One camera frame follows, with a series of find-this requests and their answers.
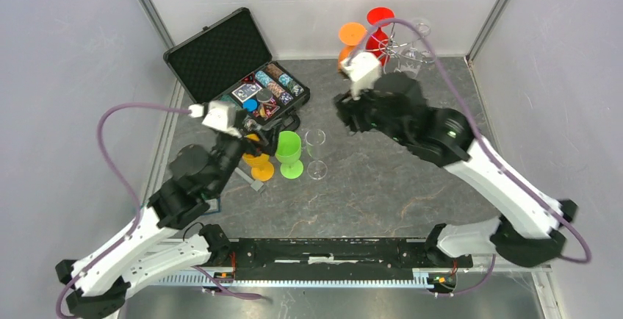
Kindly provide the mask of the green plastic wine glass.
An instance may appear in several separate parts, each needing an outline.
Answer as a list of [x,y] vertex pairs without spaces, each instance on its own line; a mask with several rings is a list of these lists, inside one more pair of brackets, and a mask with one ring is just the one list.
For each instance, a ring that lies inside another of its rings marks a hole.
[[296,132],[282,131],[278,135],[276,159],[281,163],[280,172],[286,179],[297,179],[303,173],[300,161],[302,142]]

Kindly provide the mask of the yellow plastic wine glass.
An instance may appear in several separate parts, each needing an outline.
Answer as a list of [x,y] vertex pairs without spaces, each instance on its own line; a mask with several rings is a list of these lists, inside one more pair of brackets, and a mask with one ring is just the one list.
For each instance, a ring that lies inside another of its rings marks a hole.
[[275,173],[275,167],[267,154],[261,153],[257,156],[243,154],[242,160],[251,168],[251,176],[260,182],[270,180]]

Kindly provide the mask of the clear wine glass front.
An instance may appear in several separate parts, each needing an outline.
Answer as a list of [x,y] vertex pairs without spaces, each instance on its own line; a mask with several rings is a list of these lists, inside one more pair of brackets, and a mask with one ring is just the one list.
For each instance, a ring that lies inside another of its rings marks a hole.
[[327,165],[322,161],[326,142],[325,132],[321,129],[311,129],[305,134],[305,141],[311,159],[307,166],[308,175],[313,180],[321,180],[328,171]]

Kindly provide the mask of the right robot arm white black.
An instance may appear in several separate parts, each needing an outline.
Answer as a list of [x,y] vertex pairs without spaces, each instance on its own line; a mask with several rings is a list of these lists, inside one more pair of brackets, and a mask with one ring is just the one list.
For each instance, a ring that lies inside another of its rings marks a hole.
[[576,203],[546,196],[517,176],[487,139],[474,135],[463,113],[431,107],[417,80],[384,74],[358,96],[339,94],[334,105],[350,131],[385,134],[414,156],[466,182],[499,211],[498,217],[478,223],[435,225],[424,247],[430,264],[498,255],[533,268],[561,257],[566,243],[561,227],[573,220]]

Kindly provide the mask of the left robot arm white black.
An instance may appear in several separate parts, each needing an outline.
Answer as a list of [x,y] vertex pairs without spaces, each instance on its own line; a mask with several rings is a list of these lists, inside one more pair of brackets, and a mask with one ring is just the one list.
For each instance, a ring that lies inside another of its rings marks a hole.
[[177,270],[230,260],[231,243],[216,224],[192,237],[148,255],[162,240],[191,227],[218,199],[244,154],[258,156],[266,143],[257,133],[215,132],[211,148],[190,144],[169,164],[171,178],[153,194],[129,225],[97,251],[81,260],[56,266],[65,284],[59,305],[70,318],[105,318],[134,294]]

